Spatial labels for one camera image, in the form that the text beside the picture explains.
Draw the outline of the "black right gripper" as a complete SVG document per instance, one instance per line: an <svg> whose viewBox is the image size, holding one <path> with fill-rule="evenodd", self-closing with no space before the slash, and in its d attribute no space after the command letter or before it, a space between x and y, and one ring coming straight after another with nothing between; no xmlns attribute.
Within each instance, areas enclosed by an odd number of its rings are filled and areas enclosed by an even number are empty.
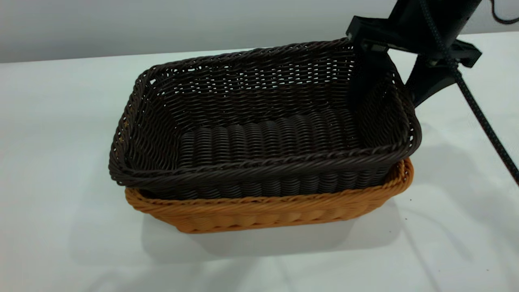
<svg viewBox="0 0 519 292"><path fill-rule="evenodd" d="M479 0L426 0L432 22L450 56L464 67L472 68L481 56L474 45L457 39L480 4ZM375 85L395 81L401 76L388 49L417 54L406 82L414 107L456 83L437 47L419 0L399 0L389 18L354 16L346 31L355 44L355 68L352 75L352 108L356 109Z"/></svg>

